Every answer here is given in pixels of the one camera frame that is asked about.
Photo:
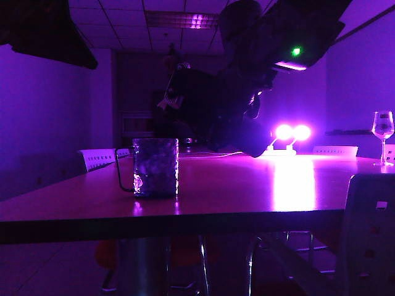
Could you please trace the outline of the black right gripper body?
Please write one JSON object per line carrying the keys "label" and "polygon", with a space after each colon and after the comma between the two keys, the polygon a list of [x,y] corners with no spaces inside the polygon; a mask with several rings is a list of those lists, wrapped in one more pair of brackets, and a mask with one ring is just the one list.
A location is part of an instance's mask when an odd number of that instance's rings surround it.
{"label": "black right gripper body", "polygon": [[217,75],[182,69],[178,93],[183,96],[180,120],[206,144],[253,144],[253,124],[244,119],[253,96],[252,80],[229,69]]}

